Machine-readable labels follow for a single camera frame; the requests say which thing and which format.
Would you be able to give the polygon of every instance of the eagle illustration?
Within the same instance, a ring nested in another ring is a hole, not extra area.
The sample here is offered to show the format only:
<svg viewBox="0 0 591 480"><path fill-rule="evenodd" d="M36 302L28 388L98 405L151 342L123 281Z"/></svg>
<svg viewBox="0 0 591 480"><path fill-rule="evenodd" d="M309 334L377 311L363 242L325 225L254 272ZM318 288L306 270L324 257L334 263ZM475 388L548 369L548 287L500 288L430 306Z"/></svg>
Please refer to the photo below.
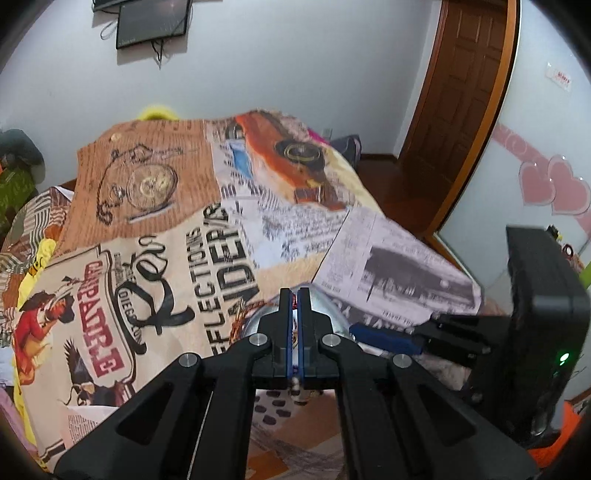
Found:
<svg viewBox="0 0 591 480"><path fill-rule="evenodd" d="M115 381L112 387L103 387L95 384L72 339L66 341L64 350L66 351L66 361L68 362L68 370L72 379L70 398L64 405L68 405L72 400L72 391L76 392L77 404L79 406L104 405L108 407L120 407L125 403L124 383Z"/></svg>

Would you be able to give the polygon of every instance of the wooden floor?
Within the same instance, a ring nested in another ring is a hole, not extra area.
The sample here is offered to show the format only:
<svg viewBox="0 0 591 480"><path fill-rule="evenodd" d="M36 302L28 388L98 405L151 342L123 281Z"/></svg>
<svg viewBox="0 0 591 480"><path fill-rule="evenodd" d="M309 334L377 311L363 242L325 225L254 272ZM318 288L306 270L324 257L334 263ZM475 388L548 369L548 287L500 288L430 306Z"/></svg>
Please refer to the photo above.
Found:
<svg viewBox="0 0 591 480"><path fill-rule="evenodd" d="M425 185L412 184L400 165L389 160L362 160L357 175L388 218L422 236L439 206L428 198Z"/></svg>

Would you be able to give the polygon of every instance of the orange cloth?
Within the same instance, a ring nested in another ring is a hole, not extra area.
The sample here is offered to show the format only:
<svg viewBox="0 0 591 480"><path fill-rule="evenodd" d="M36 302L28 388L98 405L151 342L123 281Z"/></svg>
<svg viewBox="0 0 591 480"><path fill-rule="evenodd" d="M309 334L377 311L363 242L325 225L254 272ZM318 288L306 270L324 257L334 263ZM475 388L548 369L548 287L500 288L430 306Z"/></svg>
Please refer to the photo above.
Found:
<svg viewBox="0 0 591 480"><path fill-rule="evenodd" d="M528 450L540 468L546 468L554 462L555 458L562 450L562 447L569 441L570 436L573 434L581 420L581 418L574 412L573 406L569 402L564 402L563 410L564 420L562 429L560 430L560 437L558 437L549 447L532 448L531 450Z"/></svg>

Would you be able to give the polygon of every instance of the pocket watch illustration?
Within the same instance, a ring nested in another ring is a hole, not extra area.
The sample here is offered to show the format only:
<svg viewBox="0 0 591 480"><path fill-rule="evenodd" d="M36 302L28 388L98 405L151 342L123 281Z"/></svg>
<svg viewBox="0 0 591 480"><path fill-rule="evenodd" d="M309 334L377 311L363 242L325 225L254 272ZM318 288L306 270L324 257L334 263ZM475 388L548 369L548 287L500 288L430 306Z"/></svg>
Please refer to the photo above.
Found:
<svg viewBox="0 0 591 480"><path fill-rule="evenodd" d="M110 225L115 209L120 209L131 223L168 208L178 175L160 161L182 154L181 148L153 151L141 144L122 153L114 150L100 182L96 217Z"/></svg>

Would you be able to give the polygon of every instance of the pink heart decoration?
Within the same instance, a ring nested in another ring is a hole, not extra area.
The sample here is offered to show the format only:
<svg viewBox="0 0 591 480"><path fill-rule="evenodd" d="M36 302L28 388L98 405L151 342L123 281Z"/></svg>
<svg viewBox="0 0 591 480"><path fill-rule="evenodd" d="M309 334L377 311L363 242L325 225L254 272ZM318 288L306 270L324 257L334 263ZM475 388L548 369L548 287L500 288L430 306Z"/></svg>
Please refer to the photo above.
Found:
<svg viewBox="0 0 591 480"><path fill-rule="evenodd" d="M519 168L521 196L526 205L549 205L556 196L550 179L534 163L523 162Z"/></svg>
<svg viewBox="0 0 591 480"><path fill-rule="evenodd" d="M580 215L589 210L591 189L583 179L573 177L573 169L564 157L555 155L550 159L548 176L556 191L552 215Z"/></svg>

